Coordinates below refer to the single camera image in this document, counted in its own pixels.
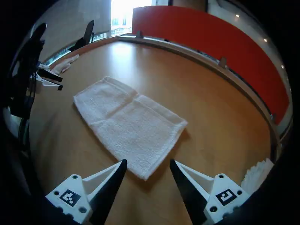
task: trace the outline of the white towel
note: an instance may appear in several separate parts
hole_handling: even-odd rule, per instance
[[[74,96],[83,119],[127,168],[147,180],[177,142],[187,122],[129,86],[105,77]]]

